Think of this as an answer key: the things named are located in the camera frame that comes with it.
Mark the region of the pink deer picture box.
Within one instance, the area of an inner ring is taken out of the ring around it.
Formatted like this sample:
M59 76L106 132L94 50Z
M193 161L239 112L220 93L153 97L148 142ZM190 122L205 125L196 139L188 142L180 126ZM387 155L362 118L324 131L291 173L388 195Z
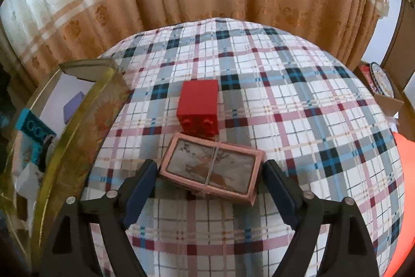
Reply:
M160 176L196 195L254 205L265 153L183 133L175 134L160 165Z

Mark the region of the red toy building block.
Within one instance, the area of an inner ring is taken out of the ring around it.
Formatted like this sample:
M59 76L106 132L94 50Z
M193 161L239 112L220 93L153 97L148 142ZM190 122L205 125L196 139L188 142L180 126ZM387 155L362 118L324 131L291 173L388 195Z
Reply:
M190 80L182 84L177 118L184 133L203 138L219 133L218 97L216 79Z

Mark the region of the gold metal tin tray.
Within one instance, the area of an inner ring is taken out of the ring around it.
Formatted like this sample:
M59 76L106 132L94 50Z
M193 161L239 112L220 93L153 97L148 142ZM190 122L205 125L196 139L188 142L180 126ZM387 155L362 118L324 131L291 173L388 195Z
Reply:
M23 156L23 133L14 131L1 174L1 208L12 241L31 272L38 271L52 225L67 197L81 196L96 156L118 113L126 103L129 87L111 58L86 59L56 66L29 99L26 107L38 118L62 73L95 82L66 124L40 183L34 209L22 220L18 215L16 182Z

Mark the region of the white box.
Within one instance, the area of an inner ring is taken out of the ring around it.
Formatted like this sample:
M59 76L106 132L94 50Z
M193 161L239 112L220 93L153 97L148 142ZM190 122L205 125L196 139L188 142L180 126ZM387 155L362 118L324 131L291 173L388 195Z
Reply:
M16 182L16 192L27 200L35 200L42 178L37 165L29 163L22 171Z

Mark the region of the teal toy building block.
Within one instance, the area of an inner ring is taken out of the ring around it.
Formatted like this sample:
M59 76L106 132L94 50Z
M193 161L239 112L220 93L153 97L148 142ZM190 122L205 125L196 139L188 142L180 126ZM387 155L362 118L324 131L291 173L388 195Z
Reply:
M46 140L55 138L56 133L41 121L31 110L24 108L16 122L16 129L32 141L31 163L39 165Z

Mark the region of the plaid tablecloth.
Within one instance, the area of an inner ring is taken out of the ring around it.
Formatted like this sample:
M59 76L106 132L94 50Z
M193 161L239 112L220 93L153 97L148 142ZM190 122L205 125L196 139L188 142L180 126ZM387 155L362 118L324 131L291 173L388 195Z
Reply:
M263 150L319 198L359 206L385 273L404 214L399 152L382 109L340 61L258 23L208 19L131 35L105 52L130 96L83 190L101 197L160 161L181 129L182 84L219 83L219 139ZM265 187L253 206L156 183L128 237L149 276L271 276L293 237Z

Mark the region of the purple cube block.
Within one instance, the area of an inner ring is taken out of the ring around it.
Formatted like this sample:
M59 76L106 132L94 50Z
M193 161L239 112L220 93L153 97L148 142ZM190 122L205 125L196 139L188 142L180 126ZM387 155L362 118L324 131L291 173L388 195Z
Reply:
M68 124L72 116L76 113L77 109L84 100L84 97L84 93L80 91L64 105L63 120L65 124Z

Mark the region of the cardboard box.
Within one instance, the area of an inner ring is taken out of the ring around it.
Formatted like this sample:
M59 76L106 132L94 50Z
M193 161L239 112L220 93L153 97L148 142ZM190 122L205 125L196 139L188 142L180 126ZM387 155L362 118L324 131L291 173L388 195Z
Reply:
M403 97L388 76L386 76L386 79L390 82L393 94L392 97L383 95L382 93L374 90L375 81L371 78L368 63L360 62L359 66L354 70L354 74L361 80L365 87L368 88L370 94L374 97L375 101L386 116L394 116L403 107Z

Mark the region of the white paper tray liner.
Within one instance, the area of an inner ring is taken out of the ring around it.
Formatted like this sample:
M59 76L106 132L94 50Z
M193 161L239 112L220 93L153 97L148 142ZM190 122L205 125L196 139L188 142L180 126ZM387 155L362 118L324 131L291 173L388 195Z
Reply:
M95 82L62 73L40 114L41 121L54 131L57 137L60 137L66 127L63 114L64 105L79 92L87 95L94 84Z

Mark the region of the round cookie tin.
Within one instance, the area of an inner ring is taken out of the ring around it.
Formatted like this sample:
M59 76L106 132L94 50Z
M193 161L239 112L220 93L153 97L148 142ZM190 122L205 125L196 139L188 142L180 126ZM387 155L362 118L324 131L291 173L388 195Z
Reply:
M370 63L369 72L375 86L376 93L389 98L394 98L395 94L392 83L383 68L377 63Z

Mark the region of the brown wooden door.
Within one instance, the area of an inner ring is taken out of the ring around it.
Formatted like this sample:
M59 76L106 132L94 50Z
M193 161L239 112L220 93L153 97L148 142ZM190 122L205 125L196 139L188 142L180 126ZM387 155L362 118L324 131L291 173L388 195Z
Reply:
M381 64L395 85L403 90L414 73L414 0L402 0L397 26Z

